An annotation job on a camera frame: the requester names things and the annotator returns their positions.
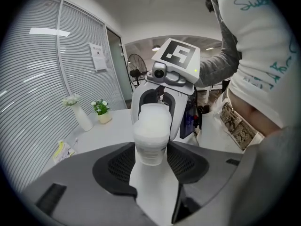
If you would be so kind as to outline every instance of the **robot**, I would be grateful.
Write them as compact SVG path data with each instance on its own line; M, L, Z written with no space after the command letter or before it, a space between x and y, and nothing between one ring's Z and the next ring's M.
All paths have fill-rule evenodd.
M169 105L172 124L166 155L178 184L170 225L228 225L242 216L235 210L237 195L252 173L257 146L239 154L174 142L199 77L200 49L168 39L152 59L152 71L134 91L131 119L135 123L141 105L156 103L158 96ZM47 225L155 226L129 183L136 163L134 142L78 154L27 186L22 198Z

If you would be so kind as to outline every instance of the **white flower pot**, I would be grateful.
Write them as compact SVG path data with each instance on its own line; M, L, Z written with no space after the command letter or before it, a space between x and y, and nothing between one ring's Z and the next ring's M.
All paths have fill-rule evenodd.
M84 110L80 107L79 103L72 105L71 109L73 110L79 125L84 129L84 131L91 130L93 124L84 112Z
M102 114L102 115L98 115L97 117L101 124L105 124L105 123L109 122L110 120L112 120L112 117L109 112Z

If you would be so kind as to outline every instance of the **floor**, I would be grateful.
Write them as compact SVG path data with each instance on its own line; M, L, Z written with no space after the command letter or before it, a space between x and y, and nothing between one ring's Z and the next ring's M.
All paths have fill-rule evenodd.
M211 106L214 103L215 100L217 100L217 98L222 94L222 90L212 90L209 93L209 99L208 99L208 105L210 106L210 110L211 110ZM205 98L206 98L206 91L199 91L198 92L198 105L205 105ZM127 108L130 109L131 108L131 100L126 101L126 105Z

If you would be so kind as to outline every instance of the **white desk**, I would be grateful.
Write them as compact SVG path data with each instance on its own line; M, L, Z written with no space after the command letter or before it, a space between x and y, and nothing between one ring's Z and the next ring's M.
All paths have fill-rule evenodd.
M72 146L75 138L78 138L78 142L73 146L77 154L134 141L130 112L130 109L111 111L112 120L105 125L100 124L95 115L91 115L93 128L84 132L77 127L66 141ZM185 139L180 139L178 132L174 141L198 146L193 134ZM42 173L53 166L54 163L50 158ZM142 164L136 153L136 164L131 173L130 185L137 189L137 204L155 223L159 226L171 225L179 184L167 163L166 153L162 163L158 166Z

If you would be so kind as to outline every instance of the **snakeskin belt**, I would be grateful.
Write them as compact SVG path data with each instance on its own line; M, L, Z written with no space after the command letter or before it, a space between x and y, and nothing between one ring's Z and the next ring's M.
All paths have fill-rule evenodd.
M227 91L224 92L222 100L226 98ZM261 140L264 138L260 132L246 122L240 114L234 111L228 102L222 107L221 120L227 127L232 139L243 151L250 145L256 135L258 135Z

